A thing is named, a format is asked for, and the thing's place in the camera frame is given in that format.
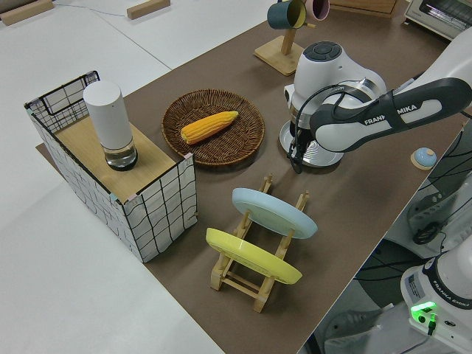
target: franka emika robot arm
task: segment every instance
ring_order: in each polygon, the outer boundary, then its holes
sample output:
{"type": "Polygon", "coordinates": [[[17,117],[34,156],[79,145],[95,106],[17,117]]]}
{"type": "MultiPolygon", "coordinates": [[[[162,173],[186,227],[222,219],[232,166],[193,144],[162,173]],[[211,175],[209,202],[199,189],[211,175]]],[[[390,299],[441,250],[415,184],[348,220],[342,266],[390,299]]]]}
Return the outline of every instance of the franka emika robot arm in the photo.
{"type": "MultiPolygon", "coordinates": [[[[379,75],[351,60],[338,44],[312,44],[299,60],[294,84],[285,87],[294,137],[288,158],[299,173],[313,140],[328,152],[346,152],[449,117],[471,106],[471,87],[472,28],[421,76],[388,92],[379,75]]],[[[400,286],[413,327],[434,332],[458,353],[472,353],[472,236],[408,269],[400,286]]]]}
{"type": "Polygon", "coordinates": [[[351,60],[338,44],[312,44],[299,59],[294,84],[285,87],[291,133],[299,140],[292,146],[298,150],[296,163],[301,164],[311,140],[325,150],[347,152],[449,117],[471,105],[471,87],[472,28],[458,35],[416,80],[388,92],[378,74],[351,60]]]}

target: yellow corn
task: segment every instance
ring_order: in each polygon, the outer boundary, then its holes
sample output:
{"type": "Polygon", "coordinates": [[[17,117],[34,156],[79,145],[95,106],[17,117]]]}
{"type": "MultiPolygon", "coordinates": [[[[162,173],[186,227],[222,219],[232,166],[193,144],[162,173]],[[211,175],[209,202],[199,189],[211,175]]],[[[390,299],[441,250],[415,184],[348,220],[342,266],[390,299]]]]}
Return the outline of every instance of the yellow corn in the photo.
{"type": "Polygon", "coordinates": [[[238,116],[236,111],[224,111],[185,125],[180,134],[189,145],[196,144],[230,125],[238,116]]]}

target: brown table mat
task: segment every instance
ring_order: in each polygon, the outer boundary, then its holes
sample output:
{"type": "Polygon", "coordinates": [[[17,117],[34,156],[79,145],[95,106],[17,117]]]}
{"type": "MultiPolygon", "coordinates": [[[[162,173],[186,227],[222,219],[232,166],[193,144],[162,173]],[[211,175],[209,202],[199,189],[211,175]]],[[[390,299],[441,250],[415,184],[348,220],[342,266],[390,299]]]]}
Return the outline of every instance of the brown table mat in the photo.
{"type": "MultiPolygon", "coordinates": [[[[393,89],[427,69],[447,45],[424,29],[402,24],[405,6],[393,19],[331,11],[316,29],[298,30],[295,42],[306,47],[335,41],[393,89]]],[[[253,56],[254,49],[282,34],[263,23],[125,98],[132,123],[176,159],[162,137],[161,120],[171,102],[187,92],[232,91],[254,103],[265,119],[265,139],[253,164],[197,169],[197,224],[146,264],[226,353],[296,353],[425,180],[428,173],[412,165],[411,153],[429,147],[443,155],[465,121],[456,115],[377,139],[346,153],[337,166],[305,168],[297,175],[279,144],[280,128],[289,120],[283,87],[294,76],[284,77],[253,56]],[[240,220],[232,190],[257,189],[269,173],[274,175],[271,194],[290,204],[310,191],[305,212],[319,231],[292,241],[285,259],[303,278],[295,285],[276,283],[259,314],[251,297],[227,286],[219,292],[209,287],[218,253],[204,238],[207,227],[232,232],[240,220]]],[[[254,225],[247,240],[275,251],[280,238],[254,225]]]]}

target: round woven tray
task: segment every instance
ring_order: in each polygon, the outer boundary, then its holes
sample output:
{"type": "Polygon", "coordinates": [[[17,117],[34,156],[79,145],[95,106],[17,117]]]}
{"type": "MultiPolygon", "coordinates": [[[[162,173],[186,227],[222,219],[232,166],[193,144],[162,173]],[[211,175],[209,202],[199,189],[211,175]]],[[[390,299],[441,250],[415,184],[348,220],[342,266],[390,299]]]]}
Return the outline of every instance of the round woven tray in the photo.
{"type": "Polygon", "coordinates": [[[264,132],[264,119],[247,99],[214,89],[179,97],[162,120],[162,133],[169,146],[181,156],[193,153],[195,163],[206,166],[227,166],[247,159],[259,148],[264,132]],[[181,138],[185,125],[222,111],[238,111],[239,115],[227,128],[197,144],[188,145],[181,138]]]}

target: grid-patterned box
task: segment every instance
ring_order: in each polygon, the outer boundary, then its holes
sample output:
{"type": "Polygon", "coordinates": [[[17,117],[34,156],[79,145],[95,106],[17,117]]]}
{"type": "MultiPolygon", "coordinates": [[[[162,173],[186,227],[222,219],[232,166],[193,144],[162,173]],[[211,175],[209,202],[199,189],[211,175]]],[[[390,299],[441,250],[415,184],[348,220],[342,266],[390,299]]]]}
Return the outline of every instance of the grid-patterned box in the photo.
{"type": "Polygon", "coordinates": [[[88,116],[83,89],[99,79],[97,72],[89,72],[26,103],[25,108],[75,194],[138,259],[147,262],[197,221],[193,156],[173,163],[120,201],[58,138],[58,132],[88,116]]]}

